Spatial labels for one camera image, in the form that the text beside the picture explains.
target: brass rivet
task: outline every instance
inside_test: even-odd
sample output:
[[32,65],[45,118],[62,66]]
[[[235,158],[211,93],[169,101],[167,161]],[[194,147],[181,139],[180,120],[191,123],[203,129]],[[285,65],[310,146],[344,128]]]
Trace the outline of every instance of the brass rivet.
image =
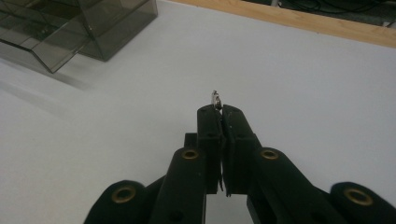
[[279,158],[277,153],[270,149],[266,149],[262,151],[262,157],[264,157],[267,160],[276,160],[277,158]]
[[186,160],[194,160],[198,158],[198,152],[194,149],[188,149],[183,151],[183,153],[181,154],[181,156],[186,159]]
[[344,189],[344,195],[353,203],[369,206],[373,204],[373,199],[370,195],[366,194],[365,192],[359,189]]
[[114,190],[111,195],[111,200],[114,203],[128,203],[136,195],[136,189],[134,186],[121,186]]

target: plastic organizer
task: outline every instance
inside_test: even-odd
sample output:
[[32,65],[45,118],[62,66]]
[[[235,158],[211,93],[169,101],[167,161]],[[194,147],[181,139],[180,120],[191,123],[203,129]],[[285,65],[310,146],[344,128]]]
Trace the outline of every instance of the plastic organizer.
[[155,0],[0,0],[0,57],[50,73],[76,53],[106,61],[156,17]]

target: white tabletop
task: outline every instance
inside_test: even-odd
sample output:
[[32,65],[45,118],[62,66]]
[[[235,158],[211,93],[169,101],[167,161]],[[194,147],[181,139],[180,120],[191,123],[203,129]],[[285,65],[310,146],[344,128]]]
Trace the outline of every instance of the white tabletop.
[[[155,181],[213,90],[315,186],[396,205],[395,49],[158,7],[107,63],[77,55],[52,78],[0,61],[0,223],[82,223],[112,183]],[[251,223],[246,197],[208,196],[206,223]]]

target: table surface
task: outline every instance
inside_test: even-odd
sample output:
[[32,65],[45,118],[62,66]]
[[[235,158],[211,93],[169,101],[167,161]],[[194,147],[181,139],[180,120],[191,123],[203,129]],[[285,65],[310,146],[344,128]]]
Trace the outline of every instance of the table surface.
[[[109,62],[54,77],[0,61],[0,223],[82,223],[110,184],[166,173],[213,90],[317,187],[353,181],[396,205],[396,50],[200,7],[159,17]],[[208,196],[206,223],[251,223]]]

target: wooden strip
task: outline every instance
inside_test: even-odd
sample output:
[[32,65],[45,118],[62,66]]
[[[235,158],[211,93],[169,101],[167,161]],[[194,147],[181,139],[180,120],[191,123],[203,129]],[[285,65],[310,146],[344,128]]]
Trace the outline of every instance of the wooden strip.
[[240,0],[172,0],[286,26],[396,48],[396,29]]

